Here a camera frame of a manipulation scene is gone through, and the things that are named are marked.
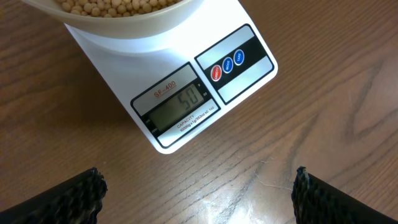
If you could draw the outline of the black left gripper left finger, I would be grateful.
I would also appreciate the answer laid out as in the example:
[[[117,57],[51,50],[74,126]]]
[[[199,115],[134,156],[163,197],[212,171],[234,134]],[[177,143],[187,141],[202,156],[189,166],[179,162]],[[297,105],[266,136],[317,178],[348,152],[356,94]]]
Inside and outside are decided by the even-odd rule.
[[[1,223],[97,224],[108,188],[93,167],[1,212]]]

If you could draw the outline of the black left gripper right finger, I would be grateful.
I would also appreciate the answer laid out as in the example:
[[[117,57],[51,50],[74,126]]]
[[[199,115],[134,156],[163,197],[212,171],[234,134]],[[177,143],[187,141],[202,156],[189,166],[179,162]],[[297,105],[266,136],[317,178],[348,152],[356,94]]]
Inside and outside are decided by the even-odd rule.
[[[397,224],[302,166],[297,169],[291,197],[297,224]]]

